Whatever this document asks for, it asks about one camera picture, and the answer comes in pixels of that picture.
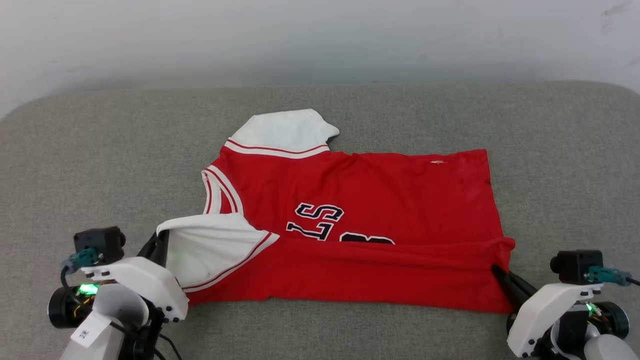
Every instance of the black cable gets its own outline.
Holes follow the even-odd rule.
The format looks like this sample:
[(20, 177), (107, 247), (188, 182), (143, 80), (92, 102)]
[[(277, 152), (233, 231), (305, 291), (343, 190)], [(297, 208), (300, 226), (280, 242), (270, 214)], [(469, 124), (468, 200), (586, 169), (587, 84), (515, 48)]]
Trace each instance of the black cable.
[(627, 281), (640, 286), (640, 281), (627, 277)]
[(171, 339), (168, 336), (162, 335), (162, 334), (158, 334), (158, 336), (162, 339), (165, 339), (169, 345), (171, 345), (171, 348), (173, 349), (173, 352), (175, 352), (175, 356), (178, 358), (178, 360), (182, 360), (182, 356), (180, 356), (180, 353), (178, 352), (178, 348), (175, 347), (175, 344), (173, 343), (173, 341), (171, 341)]
[[(67, 294), (74, 299), (75, 302), (78, 303), (78, 305), (80, 305), (80, 308), (85, 311), (86, 313), (89, 313), (89, 311), (86, 311), (86, 308), (84, 306), (84, 304), (80, 301), (80, 299), (78, 299), (78, 297), (76, 296), (76, 294), (74, 293), (73, 290), (71, 290), (71, 288), (69, 287), (69, 284), (67, 283), (67, 272), (69, 271), (69, 267), (65, 266), (62, 268), (62, 271), (60, 272), (60, 282), (62, 283), (62, 287), (65, 289), (65, 291), (67, 292)], [(130, 331), (120, 325), (118, 325), (115, 322), (110, 322), (109, 323), (110, 326), (112, 326), (114, 329), (119, 330), (120, 332), (122, 332), (125, 335), (129, 335), (129, 336), (133, 336), (134, 339), (136, 340), (140, 340), (140, 336), (138, 334), (136, 334), (133, 331)], [(173, 344), (173, 341), (171, 341), (169, 338), (167, 338), (166, 336), (159, 334), (160, 336), (163, 337), (163, 339), (169, 341), (169, 344), (171, 344), (171, 346), (173, 347), (173, 351), (175, 351), (175, 354), (178, 356), (179, 360), (182, 360), (182, 358), (180, 358), (180, 355), (178, 354), (178, 350), (175, 348), (175, 345)], [(154, 347), (154, 354), (160, 359), (160, 360), (166, 360), (166, 358), (162, 355), (162, 353), (156, 349)]]

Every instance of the green led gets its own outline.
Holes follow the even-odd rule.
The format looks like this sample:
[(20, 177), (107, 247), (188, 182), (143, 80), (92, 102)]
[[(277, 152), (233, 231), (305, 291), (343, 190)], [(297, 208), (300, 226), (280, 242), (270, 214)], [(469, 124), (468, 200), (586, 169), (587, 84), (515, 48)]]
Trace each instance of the green led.
[(82, 284), (78, 292), (85, 295), (95, 295), (98, 292), (98, 286), (96, 284)]

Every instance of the gray fabric surface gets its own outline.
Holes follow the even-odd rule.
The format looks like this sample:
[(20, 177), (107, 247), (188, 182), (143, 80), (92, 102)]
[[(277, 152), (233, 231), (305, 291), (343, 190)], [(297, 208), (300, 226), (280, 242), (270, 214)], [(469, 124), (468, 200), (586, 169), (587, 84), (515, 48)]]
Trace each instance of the gray fabric surface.
[[(512, 270), (557, 282), (559, 250), (602, 249), (640, 277), (640, 97), (598, 83), (108, 91), (50, 97), (0, 122), (0, 359), (57, 359), (48, 322), (72, 235), (119, 225), (127, 254), (155, 226), (202, 212), (200, 171), (254, 114), (313, 108), (335, 151), (491, 151)], [(600, 299), (640, 323), (640, 288)], [(206, 304), (166, 326), (185, 360), (512, 359), (505, 316), (387, 304)], [(640, 330), (627, 341), (640, 353)], [(170, 348), (161, 343), (168, 359)]]

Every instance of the jersey number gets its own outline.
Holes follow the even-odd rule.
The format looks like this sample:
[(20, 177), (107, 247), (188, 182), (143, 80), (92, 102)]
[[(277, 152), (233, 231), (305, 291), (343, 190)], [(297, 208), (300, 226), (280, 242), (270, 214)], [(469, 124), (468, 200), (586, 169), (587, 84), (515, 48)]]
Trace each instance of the jersey number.
[[(322, 220), (329, 220), (331, 222), (319, 222), (316, 225), (314, 230), (306, 230), (302, 228), (302, 226), (294, 223), (287, 222), (287, 231), (297, 231), (304, 236), (309, 238), (316, 238), (320, 241), (325, 241), (329, 237), (329, 233), (333, 229), (333, 226), (336, 222), (340, 220), (340, 218), (344, 215), (344, 210), (338, 208), (335, 205), (320, 205), (315, 206), (311, 204), (307, 204), (306, 202), (301, 202), (300, 205), (296, 208), (296, 215), (303, 218), (312, 218)], [(384, 238), (382, 236), (366, 236), (363, 234), (350, 233), (345, 232), (340, 235), (340, 241), (353, 241), (360, 243), (383, 243), (383, 244), (393, 244), (393, 240), (389, 238)]]

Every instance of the red jersey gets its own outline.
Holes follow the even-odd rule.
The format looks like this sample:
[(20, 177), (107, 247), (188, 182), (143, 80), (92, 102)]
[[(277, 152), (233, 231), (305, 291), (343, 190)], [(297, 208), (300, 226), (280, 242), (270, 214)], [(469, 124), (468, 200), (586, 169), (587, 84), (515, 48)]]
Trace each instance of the red jersey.
[[(242, 216), (252, 235), (223, 279), (208, 268), (181, 281), (192, 304), (280, 297), (510, 311), (490, 268), (508, 269), (514, 241), (502, 233), (486, 151), (345, 154), (329, 150), (335, 135), (300, 110), (252, 117), (228, 140), (202, 172), (205, 214)], [(233, 233), (225, 221), (214, 221), (218, 235)]]

